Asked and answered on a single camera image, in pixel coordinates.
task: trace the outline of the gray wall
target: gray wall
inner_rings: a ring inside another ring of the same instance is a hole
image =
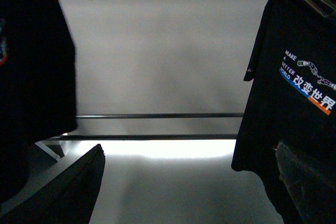
[[[79,114],[243,112],[267,0],[60,0]],[[237,133],[241,119],[80,121],[80,134]]]

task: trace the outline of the printed graphic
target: printed graphic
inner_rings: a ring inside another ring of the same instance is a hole
[[[319,80],[317,81],[318,84],[329,86],[333,90],[336,91],[336,84],[334,84],[331,81],[323,78],[322,76],[319,76],[319,72],[317,70],[317,67],[313,63],[311,63],[310,61],[299,60],[298,61],[298,66],[299,67],[306,67],[306,66],[310,67],[311,73],[313,75],[317,76],[317,78],[319,78]]]
[[[290,58],[292,61],[297,61],[298,57],[290,53],[286,50],[285,54]],[[325,114],[330,115],[333,106],[336,104],[332,98],[328,95],[323,94],[317,87],[314,87],[308,81],[306,81],[301,75],[297,74],[290,66],[289,63],[285,63],[286,56],[283,59],[282,66],[280,68],[281,76],[297,91],[300,92],[304,97],[306,97],[312,104],[318,107],[321,111]],[[309,66],[311,73],[318,77],[317,84],[325,85],[331,87],[333,90],[336,90],[336,84],[332,83],[331,81],[323,78],[318,74],[317,67],[311,63],[310,61],[298,60],[297,64],[298,67],[306,67]]]
[[[6,24],[4,19],[0,19],[0,66],[8,60],[8,46],[6,37],[3,35],[3,28]]]

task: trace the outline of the bright light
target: bright light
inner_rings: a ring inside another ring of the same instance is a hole
[[[211,158],[233,153],[236,140],[81,141],[75,152],[83,155],[97,144],[106,155],[149,158]]]

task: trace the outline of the horizontal bar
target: horizontal bar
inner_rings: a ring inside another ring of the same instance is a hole
[[[221,140],[236,139],[237,134],[182,134],[182,135],[67,135],[50,140]]]
[[[105,114],[78,115],[77,119],[242,118],[243,113]]]

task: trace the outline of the dark clothing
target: dark clothing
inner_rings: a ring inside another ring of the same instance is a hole
[[[268,1],[244,78],[254,82],[232,168],[258,174],[277,211],[293,219],[287,223],[300,219],[286,205],[291,200],[278,179],[273,149],[286,140],[335,163],[335,52],[335,19],[323,18],[303,0]]]
[[[20,148],[77,125],[75,46],[58,0],[0,0],[0,24],[1,202],[3,176],[13,180],[8,155],[25,167]]]

